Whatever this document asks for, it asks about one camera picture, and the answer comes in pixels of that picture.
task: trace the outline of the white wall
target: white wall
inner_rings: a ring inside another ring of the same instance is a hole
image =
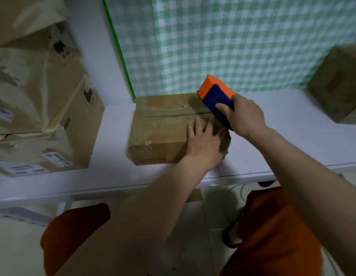
[[[132,103],[101,0],[64,0],[68,27],[105,105]]]

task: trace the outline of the white shelf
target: white shelf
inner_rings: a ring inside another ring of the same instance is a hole
[[[300,90],[248,93],[270,127],[335,171],[356,170],[356,125],[335,124]],[[0,174],[0,207],[87,199],[151,183],[171,165],[135,166],[126,149],[134,104],[108,106],[86,170],[8,178]],[[231,133],[229,154],[199,186],[274,178],[262,155]]]

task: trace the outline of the checkered fabric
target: checkered fabric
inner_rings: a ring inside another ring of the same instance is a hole
[[[356,43],[356,0],[106,1],[136,96],[195,92],[207,74],[236,92],[300,89]]]

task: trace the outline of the floor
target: floor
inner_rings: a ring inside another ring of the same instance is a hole
[[[356,173],[345,173],[345,178],[356,185]],[[217,276],[234,252],[221,240],[222,230],[238,215],[251,190],[257,183],[216,186],[197,189],[184,206],[179,221],[164,246],[150,274]],[[117,208],[125,197],[85,200],[72,208],[106,202]],[[57,205],[28,208],[48,216],[55,216]],[[0,217],[0,276],[42,276],[42,251],[39,240],[44,231],[24,222]],[[343,275],[331,256],[322,251],[323,275]]]

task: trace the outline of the cardboard box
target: cardboard box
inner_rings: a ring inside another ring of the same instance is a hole
[[[196,93],[138,97],[136,103],[128,151],[137,166],[179,162],[186,154],[188,122],[199,116],[207,124],[213,117]],[[214,133],[222,127],[215,119]],[[230,140],[228,133],[221,151],[228,150]]]
[[[65,21],[63,0],[0,0],[0,46]]]
[[[333,47],[308,89],[332,120],[356,124],[356,46]]]
[[[87,168],[104,110],[84,76],[46,131],[0,136],[0,172],[15,177]]]
[[[86,73],[62,24],[0,47],[0,134],[44,131]]]

